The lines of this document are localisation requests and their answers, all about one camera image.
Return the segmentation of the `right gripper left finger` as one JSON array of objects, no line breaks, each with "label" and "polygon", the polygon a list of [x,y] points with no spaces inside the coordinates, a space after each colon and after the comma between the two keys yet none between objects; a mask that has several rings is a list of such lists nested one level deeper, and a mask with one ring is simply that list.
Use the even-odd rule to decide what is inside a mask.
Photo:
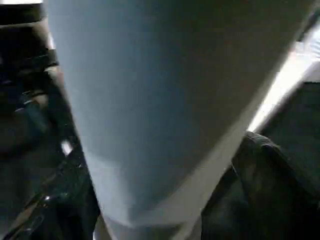
[{"label": "right gripper left finger", "polygon": [[82,151],[71,152],[17,216],[5,240],[91,240],[100,209]]}]

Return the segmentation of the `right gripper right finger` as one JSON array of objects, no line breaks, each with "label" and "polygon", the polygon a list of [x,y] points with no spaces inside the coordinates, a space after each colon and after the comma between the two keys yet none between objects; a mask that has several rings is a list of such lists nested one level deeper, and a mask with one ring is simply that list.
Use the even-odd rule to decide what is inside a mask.
[{"label": "right gripper right finger", "polygon": [[247,132],[201,214],[204,240],[317,240],[317,200],[268,138]]}]

